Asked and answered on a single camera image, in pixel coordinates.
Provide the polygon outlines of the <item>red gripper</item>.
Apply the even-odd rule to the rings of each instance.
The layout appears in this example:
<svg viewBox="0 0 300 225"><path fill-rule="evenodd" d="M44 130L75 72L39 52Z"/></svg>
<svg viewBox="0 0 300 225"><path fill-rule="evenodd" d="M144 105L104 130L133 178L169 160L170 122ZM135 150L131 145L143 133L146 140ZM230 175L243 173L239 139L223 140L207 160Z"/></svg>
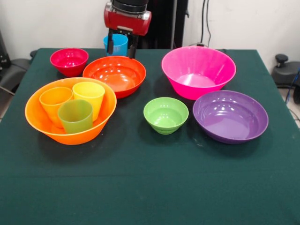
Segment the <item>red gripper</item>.
<svg viewBox="0 0 300 225"><path fill-rule="evenodd" d="M128 57L135 58L139 36L145 36L151 22L151 12L142 15L126 15L109 10L104 11L104 21L109 28L107 40L107 53L113 53L113 30L126 30L128 33Z"/></svg>

